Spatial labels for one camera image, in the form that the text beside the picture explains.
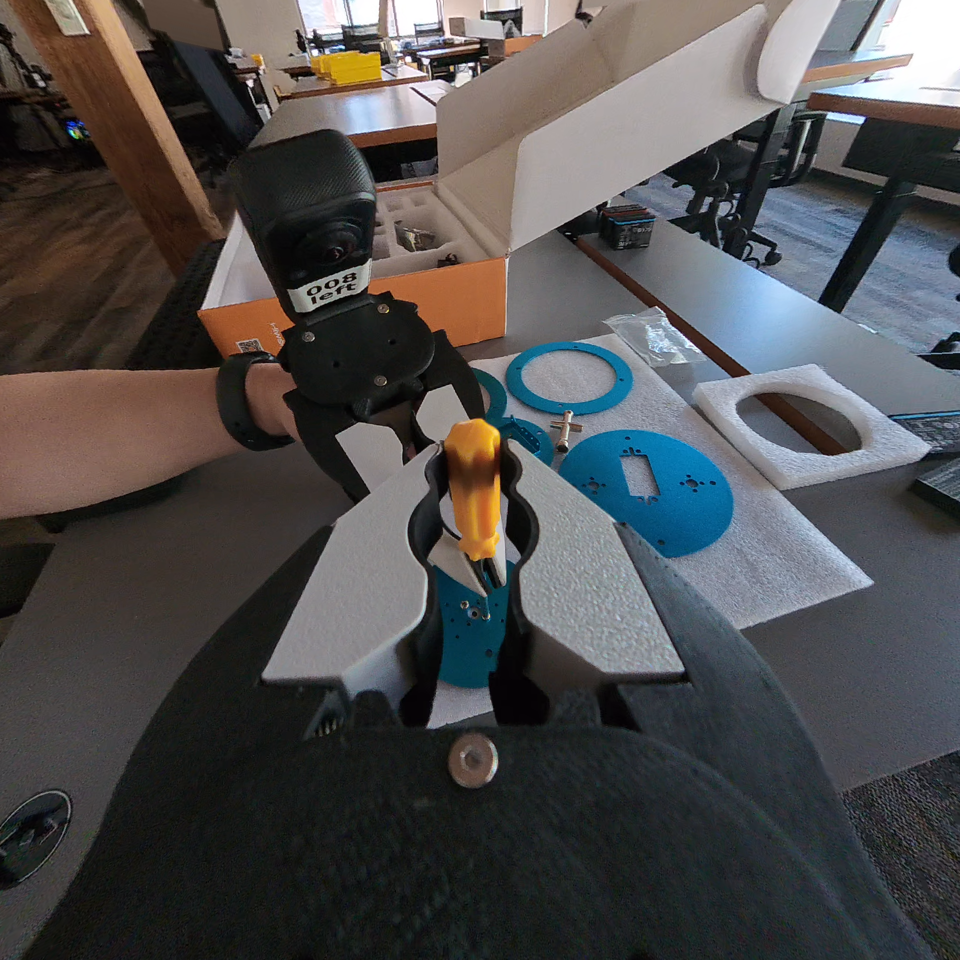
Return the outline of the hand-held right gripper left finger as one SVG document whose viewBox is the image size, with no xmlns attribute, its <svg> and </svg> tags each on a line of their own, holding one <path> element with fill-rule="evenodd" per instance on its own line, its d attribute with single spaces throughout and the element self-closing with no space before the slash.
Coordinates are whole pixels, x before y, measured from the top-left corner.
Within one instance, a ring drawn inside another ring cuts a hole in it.
<svg viewBox="0 0 960 960">
<path fill-rule="evenodd" d="M 442 447 L 431 444 L 342 515 L 263 670 L 265 683 L 315 682 L 393 708 L 435 685 L 442 649 L 428 558 L 443 533 Z"/>
</svg>

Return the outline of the yellow handled screwdriver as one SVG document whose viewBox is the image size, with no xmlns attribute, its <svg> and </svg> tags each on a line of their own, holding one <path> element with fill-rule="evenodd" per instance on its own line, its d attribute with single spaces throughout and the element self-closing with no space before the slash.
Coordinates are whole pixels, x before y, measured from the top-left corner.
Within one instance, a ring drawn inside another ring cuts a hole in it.
<svg viewBox="0 0 960 960">
<path fill-rule="evenodd" d="M 490 592 L 505 586 L 501 549 L 500 434 L 484 419 L 454 424 L 442 445 L 459 550 Z"/>
</svg>

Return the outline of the small blue round plate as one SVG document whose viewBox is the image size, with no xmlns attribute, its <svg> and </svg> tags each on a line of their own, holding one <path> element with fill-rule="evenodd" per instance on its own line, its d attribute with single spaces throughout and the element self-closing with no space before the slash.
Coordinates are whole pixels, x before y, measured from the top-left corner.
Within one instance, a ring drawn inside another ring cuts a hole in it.
<svg viewBox="0 0 960 960">
<path fill-rule="evenodd" d="M 483 594 L 455 579 L 434 558 L 429 563 L 433 579 L 425 630 L 436 645 L 438 680 L 456 688 L 485 688 L 506 636 L 515 564 L 507 561 L 505 585 Z"/>
</svg>

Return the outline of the grey desk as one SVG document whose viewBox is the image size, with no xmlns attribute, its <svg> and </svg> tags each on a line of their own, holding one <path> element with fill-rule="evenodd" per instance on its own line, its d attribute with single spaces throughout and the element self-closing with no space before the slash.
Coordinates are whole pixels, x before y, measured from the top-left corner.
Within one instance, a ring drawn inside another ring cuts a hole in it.
<svg viewBox="0 0 960 960">
<path fill-rule="evenodd" d="M 958 750 L 958 525 L 908 491 L 925 467 L 787 491 L 874 585 L 746 630 L 841 789 Z M 3 819 L 54 789 L 72 817 L 45 865 L 2 892 L 2 958 L 66 891 L 176 678 L 348 504 L 291 446 L 66 529 L 2 646 L 1 786 Z"/>
<path fill-rule="evenodd" d="M 647 248 L 575 244 L 733 377 L 817 364 L 884 414 L 959 409 L 956 376 L 670 222 Z"/>
</svg>

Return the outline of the round black desk grommet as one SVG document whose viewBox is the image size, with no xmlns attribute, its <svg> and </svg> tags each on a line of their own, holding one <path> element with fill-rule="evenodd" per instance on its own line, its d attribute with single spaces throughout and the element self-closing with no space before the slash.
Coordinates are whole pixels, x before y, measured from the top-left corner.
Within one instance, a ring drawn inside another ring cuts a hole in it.
<svg viewBox="0 0 960 960">
<path fill-rule="evenodd" d="M 50 789 L 28 798 L 1 825 L 1 889 L 13 889 L 52 857 L 66 835 L 71 798 Z"/>
</svg>

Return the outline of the person's left hand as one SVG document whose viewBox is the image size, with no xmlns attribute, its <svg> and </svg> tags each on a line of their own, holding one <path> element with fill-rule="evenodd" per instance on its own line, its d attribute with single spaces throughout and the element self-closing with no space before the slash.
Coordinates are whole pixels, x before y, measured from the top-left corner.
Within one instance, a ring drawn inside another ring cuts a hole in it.
<svg viewBox="0 0 960 960">
<path fill-rule="evenodd" d="M 294 388 L 292 376 L 279 363 L 255 363 L 246 373 L 246 401 L 256 425 L 270 436 L 298 442 L 294 414 L 284 399 Z"/>
</svg>

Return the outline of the brown wooden table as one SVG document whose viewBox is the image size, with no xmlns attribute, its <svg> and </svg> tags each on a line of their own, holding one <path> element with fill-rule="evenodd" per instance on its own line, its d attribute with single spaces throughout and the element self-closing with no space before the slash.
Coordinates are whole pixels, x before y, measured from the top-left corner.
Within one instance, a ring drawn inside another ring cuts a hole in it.
<svg viewBox="0 0 960 960">
<path fill-rule="evenodd" d="M 436 141 L 436 105 L 428 81 L 289 99 L 251 143 L 264 147 L 330 129 L 359 148 Z"/>
<path fill-rule="evenodd" d="M 927 84 L 889 79 L 820 89 L 808 104 L 862 117 L 843 164 L 885 177 L 819 297 L 821 305 L 841 313 L 917 188 L 959 192 L 958 75 Z"/>
</svg>

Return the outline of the orange cardboard box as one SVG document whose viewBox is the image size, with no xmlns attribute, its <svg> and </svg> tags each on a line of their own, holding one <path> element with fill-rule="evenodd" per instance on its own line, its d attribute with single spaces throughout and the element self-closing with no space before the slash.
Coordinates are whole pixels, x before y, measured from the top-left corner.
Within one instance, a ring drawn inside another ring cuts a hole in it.
<svg viewBox="0 0 960 960">
<path fill-rule="evenodd" d="M 510 255 L 787 106 L 838 6 L 609 2 L 447 93 L 436 179 L 378 190 L 371 292 L 456 347 L 502 337 Z M 406 251 L 397 221 L 445 243 Z"/>
</svg>

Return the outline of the large blue round plate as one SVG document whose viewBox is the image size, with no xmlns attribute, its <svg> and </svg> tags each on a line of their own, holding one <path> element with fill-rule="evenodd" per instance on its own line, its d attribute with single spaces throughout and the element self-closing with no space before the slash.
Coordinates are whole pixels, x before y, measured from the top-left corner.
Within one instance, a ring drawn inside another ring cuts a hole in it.
<svg viewBox="0 0 960 960">
<path fill-rule="evenodd" d="M 657 491 L 632 494 L 622 462 L 645 459 Z M 687 556 L 718 541 L 735 500 L 719 467 L 676 438 L 637 428 L 584 439 L 558 474 L 616 522 L 629 525 L 666 558 Z"/>
</svg>

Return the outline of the black office chair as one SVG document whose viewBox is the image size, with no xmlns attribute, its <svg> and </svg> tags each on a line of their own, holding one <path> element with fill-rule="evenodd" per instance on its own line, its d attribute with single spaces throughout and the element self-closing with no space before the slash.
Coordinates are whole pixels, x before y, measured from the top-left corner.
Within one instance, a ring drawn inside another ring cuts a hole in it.
<svg viewBox="0 0 960 960">
<path fill-rule="evenodd" d="M 210 108 L 227 149 L 234 154 L 243 153 L 263 127 L 246 83 L 237 77 L 223 52 L 174 40 L 165 34 L 162 39 Z"/>
<path fill-rule="evenodd" d="M 777 244 L 755 230 L 763 200 L 808 176 L 826 120 L 792 103 L 669 167 L 673 186 L 693 189 L 685 214 L 670 223 L 755 267 L 777 265 Z"/>
</svg>

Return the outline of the white foam sheet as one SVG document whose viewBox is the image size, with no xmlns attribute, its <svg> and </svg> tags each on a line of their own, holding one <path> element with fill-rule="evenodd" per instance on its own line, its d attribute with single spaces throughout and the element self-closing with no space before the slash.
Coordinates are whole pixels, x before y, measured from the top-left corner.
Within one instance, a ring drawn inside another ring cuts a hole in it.
<svg viewBox="0 0 960 960">
<path fill-rule="evenodd" d="M 575 409 L 624 389 L 622 375 L 607 358 L 612 354 L 631 369 L 630 392 L 604 411 L 575 414 L 583 429 L 571 450 L 598 434 L 636 428 L 680 440 L 714 462 L 733 495 L 732 520 L 710 546 L 669 561 L 735 627 L 870 587 L 871 579 L 851 559 L 617 336 L 584 341 L 577 349 L 559 349 L 556 343 L 531 349 L 522 369 L 524 386 L 560 402 L 562 410 Z M 633 495 L 657 492 L 645 459 L 625 460 L 622 467 Z"/>
</svg>

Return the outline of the wooden pillar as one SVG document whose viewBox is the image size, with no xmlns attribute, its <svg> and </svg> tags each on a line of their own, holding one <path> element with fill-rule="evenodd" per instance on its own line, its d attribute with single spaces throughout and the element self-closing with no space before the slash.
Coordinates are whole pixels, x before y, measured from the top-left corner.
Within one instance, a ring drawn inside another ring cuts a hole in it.
<svg viewBox="0 0 960 960">
<path fill-rule="evenodd" d="M 109 1 L 10 6 L 178 276 L 223 237 L 188 155 Z"/>
</svg>

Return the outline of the clear plastic bag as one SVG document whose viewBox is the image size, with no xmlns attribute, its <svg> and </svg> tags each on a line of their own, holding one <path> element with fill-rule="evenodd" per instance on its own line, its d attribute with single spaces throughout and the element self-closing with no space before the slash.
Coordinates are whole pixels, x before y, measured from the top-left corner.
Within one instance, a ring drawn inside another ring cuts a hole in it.
<svg viewBox="0 0 960 960">
<path fill-rule="evenodd" d="M 660 307 L 609 317 L 604 324 L 652 368 L 707 360 L 702 350 L 673 325 Z"/>
</svg>

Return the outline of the blue disc with bracket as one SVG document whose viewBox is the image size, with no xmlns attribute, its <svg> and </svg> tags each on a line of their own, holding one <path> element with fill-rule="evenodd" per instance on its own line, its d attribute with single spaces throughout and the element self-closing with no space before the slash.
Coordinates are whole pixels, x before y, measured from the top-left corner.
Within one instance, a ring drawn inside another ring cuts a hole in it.
<svg viewBox="0 0 960 960">
<path fill-rule="evenodd" d="M 497 429 L 503 440 L 514 440 L 550 467 L 555 456 L 552 437 L 531 421 L 509 415 L 498 421 Z"/>
</svg>

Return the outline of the white foam frame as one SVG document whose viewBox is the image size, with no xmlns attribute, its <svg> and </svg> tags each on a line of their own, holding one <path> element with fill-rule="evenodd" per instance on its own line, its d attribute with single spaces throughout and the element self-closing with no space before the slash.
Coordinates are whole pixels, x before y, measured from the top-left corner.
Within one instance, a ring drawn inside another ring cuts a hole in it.
<svg viewBox="0 0 960 960">
<path fill-rule="evenodd" d="M 744 422 L 738 404 L 777 393 L 819 402 L 843 414 L 856 430 L 860 448 L 826 455 L 790 450 L 763 438 Z M 713 426 L 780 491 L 894 469 L 919 462 L 930 452 L 927 442 L 815 364 L 701 383 L 693 398 Z"/>
</svg>

